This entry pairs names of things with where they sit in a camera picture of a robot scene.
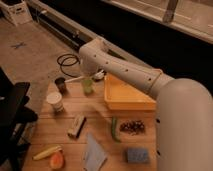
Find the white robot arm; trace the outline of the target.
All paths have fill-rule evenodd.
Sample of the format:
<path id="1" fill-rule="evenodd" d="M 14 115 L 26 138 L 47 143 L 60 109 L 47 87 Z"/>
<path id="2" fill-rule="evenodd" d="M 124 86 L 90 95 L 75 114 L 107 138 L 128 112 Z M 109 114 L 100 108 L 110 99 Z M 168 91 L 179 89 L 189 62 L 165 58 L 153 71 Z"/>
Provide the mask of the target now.
<path id="1" fill-rule="evenodd" d="M 86 75 L 102 68 L 156 101 L 157 171 L 213 171 L 213 96 L 205 86 L 111 56 L 101 37 L 79 54 Z"/>

